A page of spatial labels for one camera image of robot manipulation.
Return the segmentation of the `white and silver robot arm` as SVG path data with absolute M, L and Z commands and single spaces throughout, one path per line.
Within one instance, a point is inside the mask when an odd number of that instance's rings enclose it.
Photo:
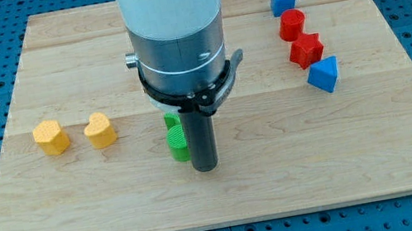
M 220 0 L 116 0 L 145 92 L 180 116 L 196 171 L 218 164 L 212 116 L 233 88 L 242 51 L 226 57 Z

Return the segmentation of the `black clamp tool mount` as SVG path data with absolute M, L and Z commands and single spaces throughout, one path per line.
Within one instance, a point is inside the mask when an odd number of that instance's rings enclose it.
M 191 113 L 197 112 L 203 116 L 214 115 L 228 95 L 232 92 L 235 79 L 237 78 L 237 67 L 243 60 L 243 50 L 237 49 L 232 53 L 231 59 L 226 60 L 221 74 L 199 92 L 188 94 L 166 94 L 146 82 L 141 73 L 138 79 L 144 92 L 150 98 L 150 102 L 164 112 Z

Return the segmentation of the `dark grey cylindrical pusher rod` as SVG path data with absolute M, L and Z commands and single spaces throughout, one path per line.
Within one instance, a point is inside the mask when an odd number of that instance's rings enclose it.
M 193 168 L 199 172 L 213 170 L 218 164 L 218 153 L 212 119 L 197 112 L 185 112 L 180 114 L 180 121 Z

